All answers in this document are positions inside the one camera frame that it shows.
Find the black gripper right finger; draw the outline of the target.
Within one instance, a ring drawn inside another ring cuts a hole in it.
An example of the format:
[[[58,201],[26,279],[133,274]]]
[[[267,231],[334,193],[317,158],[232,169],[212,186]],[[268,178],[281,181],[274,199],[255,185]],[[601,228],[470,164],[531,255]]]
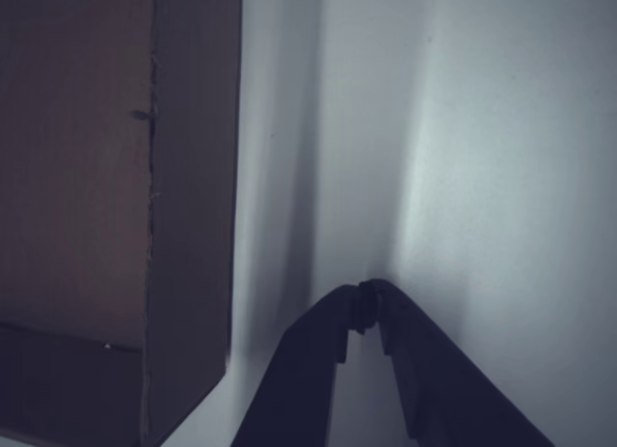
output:
[[[552,442],[403,291],[365,283],[409,438],[420,446],[551,446]]]

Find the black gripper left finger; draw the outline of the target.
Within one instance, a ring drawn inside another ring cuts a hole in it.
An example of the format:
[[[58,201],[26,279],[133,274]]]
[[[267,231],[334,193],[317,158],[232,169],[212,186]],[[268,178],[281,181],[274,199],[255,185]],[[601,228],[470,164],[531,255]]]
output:
[[[342,285],[295,321],[282,339],[232,441],[234,446],[327,444],[335,371],[348,333],[369,328],[369,296]]]

